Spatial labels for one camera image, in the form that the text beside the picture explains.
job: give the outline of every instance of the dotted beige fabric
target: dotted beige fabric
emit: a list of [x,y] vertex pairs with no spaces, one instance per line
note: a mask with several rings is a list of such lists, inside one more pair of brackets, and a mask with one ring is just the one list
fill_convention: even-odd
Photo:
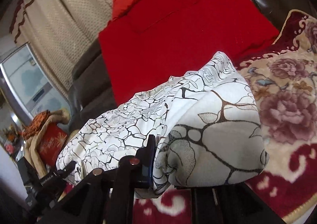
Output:
[[52,83],[65,95],[71,71],[81,55],[105,28],[112,0],[24,0],[12,35],[31,44],[35,57]]

